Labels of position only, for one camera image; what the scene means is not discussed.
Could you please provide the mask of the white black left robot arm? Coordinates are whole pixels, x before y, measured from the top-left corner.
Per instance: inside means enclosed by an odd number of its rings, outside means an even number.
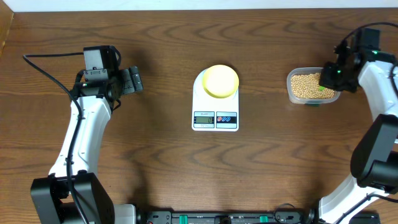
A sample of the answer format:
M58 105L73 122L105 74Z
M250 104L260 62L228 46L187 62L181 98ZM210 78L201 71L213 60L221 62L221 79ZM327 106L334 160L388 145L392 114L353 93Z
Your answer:
M34 179L30 195L41 223L139 223L132 204L115 205L97 178L104 130L120 97L143 89L136 66L119 69L113 45L85 47L85 69L71 90L65 140L47 177Z

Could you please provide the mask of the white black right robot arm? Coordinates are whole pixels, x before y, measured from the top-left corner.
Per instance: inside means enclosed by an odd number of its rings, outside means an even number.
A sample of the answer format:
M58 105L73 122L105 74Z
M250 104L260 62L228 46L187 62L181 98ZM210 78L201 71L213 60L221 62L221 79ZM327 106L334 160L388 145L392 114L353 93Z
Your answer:
M319 84L336 91L365 92L373 123L355 147L350 174L318 203L314 223L349 223L377 199L397 193L397 57L380 49L374 23L351 31L334 49Z

